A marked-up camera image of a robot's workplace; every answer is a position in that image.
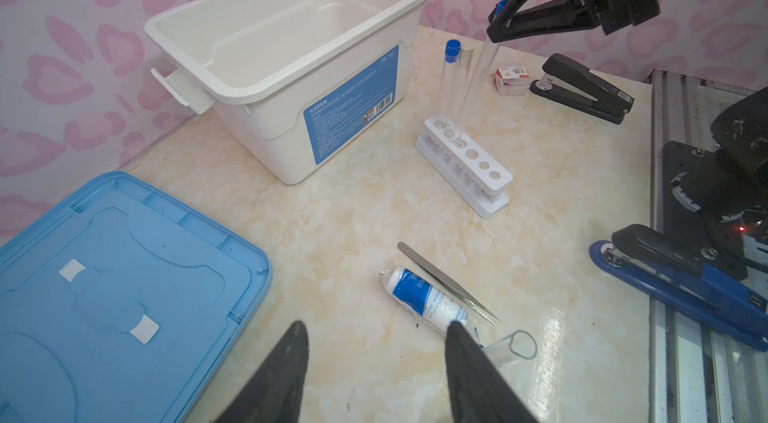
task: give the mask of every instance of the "wall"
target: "wall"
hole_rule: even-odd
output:
[[[189,1],[0,0],[0,245],[192,116],[143,31]]]
[[[486,17],[497,1],[431,0],[422,24],[485,40]],[[768,85],[768,0],[660,1],[661,16],[609,36],[596,28],[507,45],[547,57],[564,53],[641,81],[653,68],[664,68],[744,88]]]

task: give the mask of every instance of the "blue label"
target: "blue label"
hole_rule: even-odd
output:
[[[413,311],[424,316],[424,305],[427,303],[427,298],[429,298],[430,289],[432,289],[432,285],[407,269],[402,272],[402,278],[392,294],[397,296],[397,299],[401,302],[413,308]]]
[[[333,154],[392,104],[399,45],[304,111],[315,164]]]

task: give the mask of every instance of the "test tube rack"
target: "test tube rack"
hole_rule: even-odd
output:
[[[512,174],[466,133],[455,138],[452,126],[429,118],[414,146],[481,218],[488,219],[509,204],[504,190]]]

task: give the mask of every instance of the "plastic wrapper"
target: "plastic wrapper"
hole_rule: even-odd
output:
[[[382,284],[408,311],[445,336],[452,321],[464,325],[479,344],[477,326],[467,309],[405,266],[381,272]]]

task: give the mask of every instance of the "white handle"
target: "white handle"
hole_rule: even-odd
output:
[[[197,114],[205,113],[208,108],[216,103],[216,98],[208,93],[205,88],[201,88],[192,82],[178,68],[169,74],[167,78],[154,68],[150,70],[150,73],[179,103],[185,107],[192,108]]]

